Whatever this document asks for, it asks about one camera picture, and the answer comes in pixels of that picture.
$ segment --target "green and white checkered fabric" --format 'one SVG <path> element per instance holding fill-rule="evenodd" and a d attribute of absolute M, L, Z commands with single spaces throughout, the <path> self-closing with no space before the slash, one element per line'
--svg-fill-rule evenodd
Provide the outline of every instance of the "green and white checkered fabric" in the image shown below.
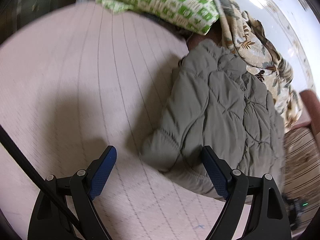
<path fill-rule="evenodd" d="M 144 11 L 179 27 L 205 35 L 219 18 L 213 0 L 96 0 L 113 12 Z"/>

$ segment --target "brown striped fabric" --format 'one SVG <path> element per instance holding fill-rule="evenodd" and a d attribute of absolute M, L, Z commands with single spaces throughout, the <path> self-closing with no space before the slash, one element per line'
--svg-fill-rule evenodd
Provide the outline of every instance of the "brown striped fabric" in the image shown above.
<path fill-rule="evenodd" d="M 320 206 L 320 152 L 310 129 L 301 127 L 286 133 L 284 153 L 284 193 L 308 202 L 295 234 L 308 226 Z"/>

